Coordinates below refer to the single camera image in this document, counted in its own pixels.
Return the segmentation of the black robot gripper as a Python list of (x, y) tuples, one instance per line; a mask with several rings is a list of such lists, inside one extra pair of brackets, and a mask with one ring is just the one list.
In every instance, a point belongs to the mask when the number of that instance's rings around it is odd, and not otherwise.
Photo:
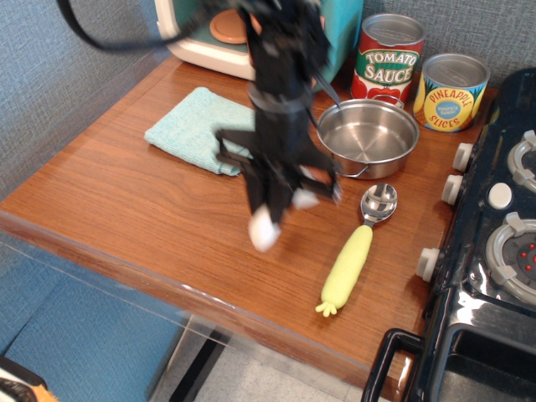
[[(220, 129), (215, 137), (219, 142), (217, 158), (238, 167), (245, 177), (251, 214), (267, 204), (271, 222), (279, 224), (297, 188), (338, 201), (338, 166), (309, 135), (314, 121), (310, 88), (306, 86), (300, 95), (289, 97), (251, 84), (248, 95), (254, 106), (254, 130)], [(268, 195), (266, 175), (275, 179), (268, 184)]]

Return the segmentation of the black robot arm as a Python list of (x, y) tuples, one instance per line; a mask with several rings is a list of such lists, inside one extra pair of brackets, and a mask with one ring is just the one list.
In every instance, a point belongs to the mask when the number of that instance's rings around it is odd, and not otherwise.
[(255, 128), (217, 131), (217, 158), (245, 175), (253, 225), (274, 229), (299, 189), (340, 198), (338, 165), (309, 134), (312, 82), (338, 97), (321, 75), (330, 44), (315, 1), (242, 1), (239, 15), (255, 68)]

